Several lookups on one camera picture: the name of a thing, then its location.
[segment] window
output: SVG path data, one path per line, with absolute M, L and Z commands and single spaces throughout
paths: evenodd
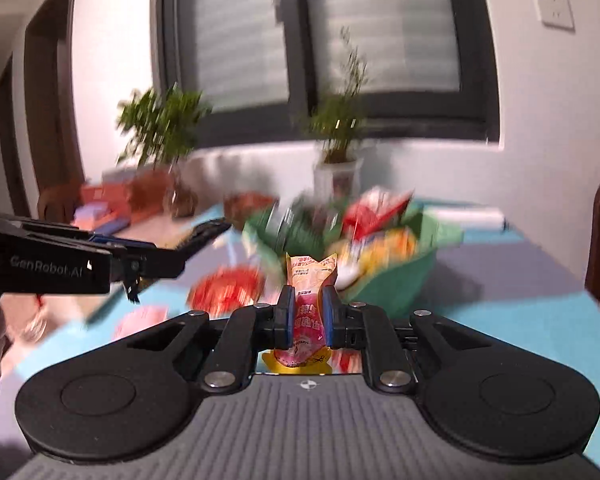
M 497 140 L 485 0 L 158 0 L 161 83 L 213 104 L 201 146 L 304 138 L 340 29 L 368 61 L 369 137 Z

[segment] green leaves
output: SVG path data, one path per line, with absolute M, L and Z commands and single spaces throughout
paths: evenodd
M 349 147 L 358 139 L 364 121 L 360 107 L 360 91 L 368 81 L 366 59 L 358 48 L 351 45 L 348 28 L 340 29 L 345 55 L 340 69 L 342 81 L 335 91 L 327 90 L 320 96 L 318 105 L 308 121 L 310 133 L 324 139 L 326 163 L 349 162 Z
M 120 101 L 118 128 L 123 135 L 133 131 L 118 163 L 139 155 L 138 166 L 152 159 L 154 164 L 173 164 L 196 147 L 194 127 L 209 115 L 211 106 L 202 101 L 202 92 L 183 92 L 177 85 L 164 97 L 149 89 L 132 93 L 131 101 Z

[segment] metal screw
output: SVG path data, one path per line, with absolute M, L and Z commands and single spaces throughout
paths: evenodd
M 209 372 L 205 375 L 205 383 L 212 388 L 224 388 L 235 383 L 235 375 L 231 372 Z
M 406 386 L 410 381 L 411 376 L 402 370 L 389 370 L 380 375 L 380 382 L 384 384 L 384 386 L 389 386 L 391 388 Z

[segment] wall socket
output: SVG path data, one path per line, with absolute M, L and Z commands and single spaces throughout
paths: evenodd
M 538 20 L 549 27 L 574 30 L 569 0 L 535 0 Z

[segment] black window frame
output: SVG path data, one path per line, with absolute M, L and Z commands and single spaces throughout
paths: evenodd
M 180 81 L 178 0 L 156 2 L 160 86 L 168 88 Z M 318 101 L 308 5 L 308 0 L 280 0 L 288 102 L 211 114 L 196 129 L 199 147 L 307 139 L 301 131 L 301 119 Z M 451 0 L 451 6 L 458 44 L 459 91 L 363 94 L 367 138 L 499 140 L 498 81 L 486 0 Z

